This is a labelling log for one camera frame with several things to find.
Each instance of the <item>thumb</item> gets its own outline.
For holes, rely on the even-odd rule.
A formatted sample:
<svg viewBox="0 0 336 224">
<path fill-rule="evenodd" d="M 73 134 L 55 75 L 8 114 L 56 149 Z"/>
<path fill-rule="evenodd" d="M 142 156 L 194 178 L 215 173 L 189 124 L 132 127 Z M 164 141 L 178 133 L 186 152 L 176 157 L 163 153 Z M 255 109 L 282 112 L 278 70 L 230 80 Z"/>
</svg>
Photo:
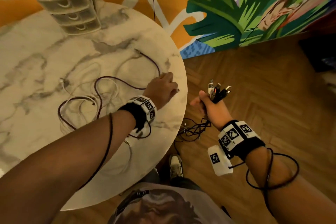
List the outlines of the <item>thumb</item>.
<svg viewBox="0 0 336 224">
<path fill-rule="evenodd" d="M 206 107 L 213 104 L 208 94 L 206 94 L 203 90 L 199 92 L 199 98 L 202 100 Z"/>
</svg>

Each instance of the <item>white marble tabletop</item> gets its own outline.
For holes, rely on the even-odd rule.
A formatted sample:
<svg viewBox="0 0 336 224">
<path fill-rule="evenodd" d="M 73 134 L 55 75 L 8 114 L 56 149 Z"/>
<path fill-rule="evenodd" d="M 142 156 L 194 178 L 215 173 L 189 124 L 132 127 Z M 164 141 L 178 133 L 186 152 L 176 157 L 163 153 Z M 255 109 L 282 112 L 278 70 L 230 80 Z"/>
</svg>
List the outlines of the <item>white marble tabletop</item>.
<svg viewBox="0 0 336 224">
<path fill-rule="evenodd" d="M 104 75 L 144 88 L 157 77 L 157 69 L 134 51 L 137 48 L 162 72 L 174 73 L 180 92 L 158 112 L 151 135 L 132 146 L 131 158 L 123 143 L 63 210 L 107 200 L 145 176 L 173 143 L 186 109 L 186 71 L 166 32 L 150 18 L 121 5 L 99 0 L 98 9 L 103 29 L 81 36 L 66 35 L 44 10 L 0 28 L 0 175 L 67 133 L 57 116 L 58 106 L 69 98 L 60 78 L 69 81 L 66 89 L 74 90 L 76 96 L 91 94 L 92 83 Z M 104 114 L 142 93 L 121 82 L 116 84 L 118 95 L 112 81 L 99 83 L 104 105 L 110 102 Z M 86 123 L 82 116 L 90 121 L 95 115 L 89 102 L 82 104 L 82 116 L 76 110 L 78 105 L 69 105 L 67 117 L 77 126 Z"/>
</svg>

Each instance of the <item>wooden floor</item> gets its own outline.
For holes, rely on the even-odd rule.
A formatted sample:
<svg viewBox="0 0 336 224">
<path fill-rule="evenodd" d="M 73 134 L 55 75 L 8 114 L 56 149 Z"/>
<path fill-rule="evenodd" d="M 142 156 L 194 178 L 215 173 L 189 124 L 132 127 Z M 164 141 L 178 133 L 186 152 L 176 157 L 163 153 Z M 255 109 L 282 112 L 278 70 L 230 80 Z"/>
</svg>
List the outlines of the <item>wooden floor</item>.
<svg viewBox="0 0 336 224">
<path fill-rule="evenodd" d="M 185 60 L 188 102 L 206 90 L 210 79 L 232 86 L 225 99 L 232 116 L 246 121 L 275 152 L 297 159 L 301 175 L 336 202 L 336 95 L 314 73 L 297 44 L 300 38 L 304 35 Z M 189 104 L 185 117 L 201 119 Z M 177 144 L 185 176 L 224 205 L 236 223 L 276 223 L 261 193 L 247 185 L 246 166 L 232 175 L 214 174 L 207 149 L 218 143 L 217 135 L 209 128 L 200 140 Z M 53 223 L 106 224 L 119 201 L 118 196 L 61 212 Z"/>
</svg>

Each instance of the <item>sneaker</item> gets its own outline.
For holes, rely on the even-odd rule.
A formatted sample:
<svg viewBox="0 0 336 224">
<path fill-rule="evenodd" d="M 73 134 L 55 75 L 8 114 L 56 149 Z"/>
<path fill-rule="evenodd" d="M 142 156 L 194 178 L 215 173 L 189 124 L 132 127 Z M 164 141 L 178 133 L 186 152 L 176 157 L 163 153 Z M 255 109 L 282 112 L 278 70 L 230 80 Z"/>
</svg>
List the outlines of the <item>sneaker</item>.
<svg viewBox="0 0 336 224">
<path fill-rule="evenodd" d="M 170 179 L 175 177 L 183 177 L 182 159 L 177 154 L 172 154 L 169 157 Z"/>
</svg>

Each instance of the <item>wristband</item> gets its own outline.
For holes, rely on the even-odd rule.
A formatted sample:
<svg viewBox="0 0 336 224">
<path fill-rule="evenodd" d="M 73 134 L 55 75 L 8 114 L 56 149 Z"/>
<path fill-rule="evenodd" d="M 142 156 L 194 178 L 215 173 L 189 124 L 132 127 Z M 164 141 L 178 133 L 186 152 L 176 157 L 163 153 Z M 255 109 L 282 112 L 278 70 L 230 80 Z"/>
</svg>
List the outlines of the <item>wristband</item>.
<svg viewBox="0 0 336 224">
<path fill-rule="evenodd" d="M 154 120 L 157 112 L 153 101 L 145 96 L 131 98 L 119 110 L 128 111 L 133 115 L 136 121 L 135 128 L 137 128 L 137 133 L 144 128 L 145 122 L 151 123 Z"/>
<path fill-rule="evenodd" d="M 228 159 L 238 156 L 245 161 L 246 156 L 252 150 L 265 146 L 265 143 L 245 121 L 229 121 L 223 127 L 218 138 Z"/>
</svg>

